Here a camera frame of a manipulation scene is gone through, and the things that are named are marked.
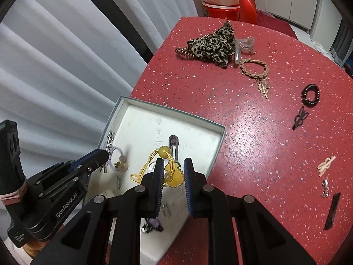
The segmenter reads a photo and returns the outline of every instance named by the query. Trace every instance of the hair accessory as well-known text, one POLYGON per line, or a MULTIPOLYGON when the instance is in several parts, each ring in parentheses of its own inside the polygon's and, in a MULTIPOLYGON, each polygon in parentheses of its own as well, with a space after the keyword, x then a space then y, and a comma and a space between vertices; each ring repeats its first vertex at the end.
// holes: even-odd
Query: hair accessory
POLYGON ((322 187, 324 188, 324 192, 321 194, 321 196, 329 197, 329 180, 327 178, 322 181, 322 187))
POLYGON ((242 59, 240 62, 240 69, 244 73, 244 75, 246 75, 247 77, 250 77, 252 79, 264 79, 267 77, 267 75, 269 73, 268 66, 265 62, 253 60, 253 59, 242 59), (264 68, 264 71, 261 74, 253 74, 251 72, 248 72, 245 68, 245 63, 259 64, 260 66, 262 66, 264 68))
POLYGON ((294 125, 292 129, 295 130, 297 127, 301 126, 303 124, 303 120, 305 120, 308 115, 309 113, 304 110, 304 107, 301 107, 299 110, 299 114, 296 115, 294 118, 294 125))
POLYGON ((335 214, 337 211, 338 202, 340 201, 340 197, 341 197, 341 193, 339 192, 339 193, 336 193, 332 198, 332 203, 331 203, 329 214, 327 215, 324 230, 329 230, 333 226, 333 220, 335 218, 335 214))
POLYGON ((254 37, 249 37, 247 39, 237 39, 235 37, 235 54, 234 54, 234 63, 239 64, 241 62, 241 52, 248 52, 249 54, 254 54, 254 43, 255 43, 255 38, 254 37))
POLYGON ((164 175, 164 180, 163 180, 163 186, 170 186, 170 187, 179 187, 184 183, 184 174, 179 168, 179 165, 175 162, 173 156, 171 155, 171 149, 167 146, 162 146, 159 149, 155 149, 154 151, 151 152, 150 156, 147 159, 147 162, 145 165, 141 168, 140 173, 137 174, 131 174, 130 178, 132 181, 137 182, 138 184, 141 184, 142 177, 150 165, 152 159, 156 156, 159 155, 163 159, 168 159, 169 163, 165 166, 165 170, 167 171, 164 175))
POLYGON ((142 226, 141 232, 142 233, 149 233, 153 231, 153 229, 163 232, 164 228, 160 224, 160 221, 158 218, 145 218, 146 223, 142 226))
POLYGON ((104 171, 104 173, 107 173, 107 165, 110 163, 110 159, 112 158, 112 154, 113 151, 115 149, 112 150, 113 147, 113 140, 114 140, 114 133, 112 131, 109 131, 108 135, 107 135, 107 146, 105 148, 105 151, 109 152, 109 160, 107 161, 107 163, 103 164, 101 166, 101 168, 99 169, 99 172, 102 172, 102 170, 104 171))
POLYGON ((317 87, 316 84, 309 84, 307 85, 303 91, 301 92, 301 97, 302 97, 302 103, 309 107, 312 108, 317 105, 320 99, 320 91, 319 88, 317 87), (310 101, 307 99, 306 95, 308 94, 309 91, 314 91, 315 92, 315 99, 313 101, 310 101))
POLYGON ((257 86, 259 88, 259 91, 261 94, 265 95, 265 98, 268 98, 267 93, 269 91, 270 87, 270 79, 269 78, 264 78, 262 80, 257 80, 256 81, 257 86))
POLYGON ((211 61, 226 68, 229 58, 235 53, 234 29, 226 21, 216 32, 190 40, 187 44, 187 47, 177 48, 175 52, 188 60, 211 61))
POLYGON ((325 159, 323 163, 320 163, 317 166, 317 169, 319 170, 319 176, 322 177, 326 171, 326 169, 329 169, 331 163, 336 159, 336 156, 331 156, 325 159))

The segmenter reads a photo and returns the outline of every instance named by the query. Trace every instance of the yellow bead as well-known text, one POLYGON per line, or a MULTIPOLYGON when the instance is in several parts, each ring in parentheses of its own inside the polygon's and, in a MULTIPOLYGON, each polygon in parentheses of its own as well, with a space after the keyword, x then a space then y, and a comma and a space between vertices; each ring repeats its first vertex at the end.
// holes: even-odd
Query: yellow bead
POLYGON ((158 154, 161 158, 168 158, 168 156, 165 154, 166 152, 168 152, 169 154, 171 154, 171 149, 167 146, 161 146, 158 149, 158 154))

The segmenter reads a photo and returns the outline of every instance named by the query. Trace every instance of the black hair barrette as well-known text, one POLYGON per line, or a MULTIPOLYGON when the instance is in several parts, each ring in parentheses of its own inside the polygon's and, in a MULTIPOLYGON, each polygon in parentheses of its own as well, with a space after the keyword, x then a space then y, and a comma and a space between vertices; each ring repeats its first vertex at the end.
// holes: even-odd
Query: black hair barrette
POLYGON ((305 111, 304 107, 301 107, 299 110, 299 114, 296 115, 294 118, 294 125, 292 129, 295 130, 297 127, 301 126, 303 124, 303 120, 305 120, 308 115, 309 113, 305 111))

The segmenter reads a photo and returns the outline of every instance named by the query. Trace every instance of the brown spiral hair tie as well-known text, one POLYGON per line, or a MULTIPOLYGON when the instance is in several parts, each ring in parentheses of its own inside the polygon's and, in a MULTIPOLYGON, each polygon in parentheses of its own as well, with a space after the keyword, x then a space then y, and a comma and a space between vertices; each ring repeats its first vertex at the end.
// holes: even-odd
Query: brown spiral hair tie
POLYGON ((189 51, 188 47, 178 47, 175 52, 181 56, 185 56, 188 60, 196 59, 196 56, 189 51))

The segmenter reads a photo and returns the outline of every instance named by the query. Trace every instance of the silver hair clip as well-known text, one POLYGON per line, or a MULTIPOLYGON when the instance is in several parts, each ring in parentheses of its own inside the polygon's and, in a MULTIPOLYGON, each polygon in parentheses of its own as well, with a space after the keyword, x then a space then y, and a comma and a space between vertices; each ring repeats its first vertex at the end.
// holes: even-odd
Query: silver hair clip
MULTIPOLYGON (((107 135, 107 146, 105 148, 105 151, 110 152, 111 147, 113 146, 113 140, 114 140, 114 133, 112 131, 109 131, 107 135)), ((104 171, 104 173, 107 173, 107 164, 103 164, 101 168, 99 169, 99 172, 104 171)))
POLYGON ((322 182, 322 187, 324 192, 321 194, 322 197, 329 197, 329 180, 325 178, 322 182))

